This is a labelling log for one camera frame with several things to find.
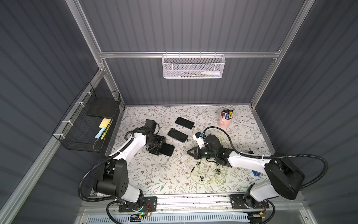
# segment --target phone screen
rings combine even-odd
[[[175,123],[176,123],[176,124],[179,124],[180,126],[189,128],[189,129],[192,129],[193,126],[194,126],[194,122],[189,121],[189,120],[184,119],[184,118],[181,118],[181,117],[178,117],[178,118],[176,119]]]
[[[188,138],[188,136],[178,130],[175,130],[174,128],[171,128],[168,132],[168,136],[175,138],[176,140],[180,142],[185,142]]]

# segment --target white wire basket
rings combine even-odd
[[[164,78],[221,78],[224,71],[223,54],[164,54]]]

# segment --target floral tablecloth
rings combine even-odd
[[[141,148],[128,164],[129,183],[142,189],[146,195],[155,195],[243,192],[251,183],[265,180],[267,176],[263,174],[255,177],[251,170],[217,166],[205,159],[194,160],[186,153],[197,146],[192,134],[202,132],[208,126],[217,126],[220,112],[225,108],[234,110],[233,120],[226,130],[234,146],[239,151],[252,150],[258,155],[269,154],[248,105],[126,108],[112,151],[125,142],[124,134],[127,131],[143,126],[146,119],[159,123],[158,135],[165,136],[166,142],[175,146],[171,157],[156,156],[148,153],[146,147]],[[189,130],[175,124],[179,116],[193,121],[195,127]],[[187,134],[189,141],[181,143],[167,136],[171,128]],[[227,137],[220,130],[209,129],[206,134],[209,133],[215,134],[224,147],[230,148]]]

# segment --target mesh basket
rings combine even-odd
[[[66,122],[62,133],[53,133],[53,136],[55,136],[66,149],[88,152],[101,151],[106,138],[105,135],[112,124],[115,114],[113,114],[110,123],[107,125],[107,128],[101,137],[96,139],[95,136],[100,130],[99,125],[103,118],[88,116],[87,113],[97,98],[116,101],[117,106],[119,106],[120,103],[119,92],[102,89],[91,89],[84,97],[82,102],[79,103],[77,109],[69,120],[70,122]]]
[[[223,75],[224,55],[212,57],[168,57],[163,55],[164,78],[221,78]]]

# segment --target sticky note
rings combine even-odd
[[[98,132],[95,138],[101,137],[102,133],[105,131],[106,127],[101,128],[101,130]]]
[[[108,123],[110,122],[111,120],[108,119],[108,118],[103,118],[101,124],[99,125],[99,128],[103,128],[103,127],[107,127]]]

